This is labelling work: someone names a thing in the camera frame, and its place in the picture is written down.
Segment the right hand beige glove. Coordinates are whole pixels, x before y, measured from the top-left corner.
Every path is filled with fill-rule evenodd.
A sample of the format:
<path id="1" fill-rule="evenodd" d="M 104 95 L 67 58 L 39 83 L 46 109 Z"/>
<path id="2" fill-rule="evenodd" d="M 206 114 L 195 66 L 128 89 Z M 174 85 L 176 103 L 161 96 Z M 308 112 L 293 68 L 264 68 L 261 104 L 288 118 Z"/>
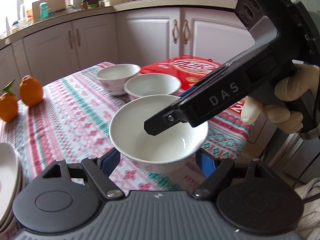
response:
<path id="1" fill-rule="evenodd" d="M 275 86 L 274 93 L 280 100 L 297 100 L 308 90 L 314 97 L 317 95 L 319 67 L 307 64 L 295 64 L 295 67 L 297 72 L 293 77 L 286 77 Z M 302 113 L 280 106 L 265 106 L 254 98 L 247 97 L 241 112 L 242 122 L 251 125 L 260 113 L 286 134 L 297 133 L 303 128 Z"/>

